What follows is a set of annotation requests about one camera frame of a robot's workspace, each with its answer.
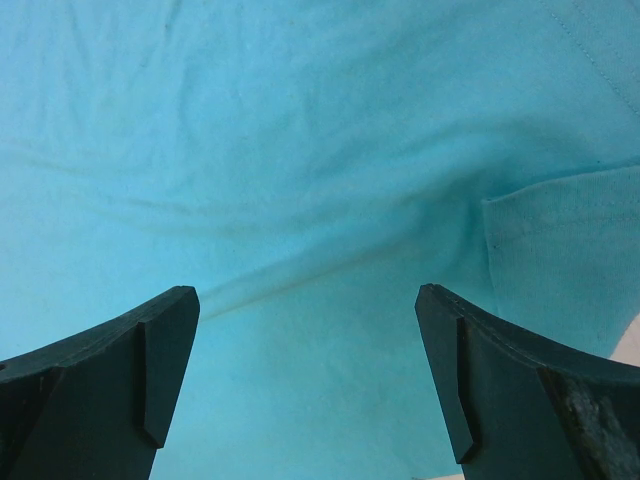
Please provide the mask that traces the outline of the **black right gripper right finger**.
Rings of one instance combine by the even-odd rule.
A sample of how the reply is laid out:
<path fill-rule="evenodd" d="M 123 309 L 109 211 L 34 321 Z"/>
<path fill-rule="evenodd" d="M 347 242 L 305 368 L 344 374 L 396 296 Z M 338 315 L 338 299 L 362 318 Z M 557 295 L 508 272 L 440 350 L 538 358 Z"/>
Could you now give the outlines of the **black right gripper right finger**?
<path fill-rule="evenodd" d="M 636 479 L 639 369 L 498 318 L 441 285 L 415 303 L 467 479 Z"/>

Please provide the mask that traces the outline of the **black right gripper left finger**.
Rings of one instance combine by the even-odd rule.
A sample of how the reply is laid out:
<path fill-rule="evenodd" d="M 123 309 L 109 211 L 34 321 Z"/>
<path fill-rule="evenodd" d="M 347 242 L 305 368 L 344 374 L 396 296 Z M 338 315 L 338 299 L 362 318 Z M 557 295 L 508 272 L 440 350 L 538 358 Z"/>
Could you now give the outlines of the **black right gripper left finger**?
<path fill-rule="evenodd" d="M 1 363 L 4 479 L 147 479 L 166 443 L 200 313 L 176 286 Z"/>

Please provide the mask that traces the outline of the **turquoise t shirt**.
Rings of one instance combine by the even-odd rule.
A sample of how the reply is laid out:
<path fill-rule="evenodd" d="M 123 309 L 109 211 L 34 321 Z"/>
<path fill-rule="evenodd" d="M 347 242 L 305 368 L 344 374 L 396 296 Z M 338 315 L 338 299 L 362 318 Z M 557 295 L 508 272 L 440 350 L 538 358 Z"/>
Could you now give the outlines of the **turquoise t shirt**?
<path fill-rule="evenodd" d="M 637 2 L 2 3 L 1 354 L 195 287 L 154 478 L 454 473 L 426 283 L 637 358 Z"/>

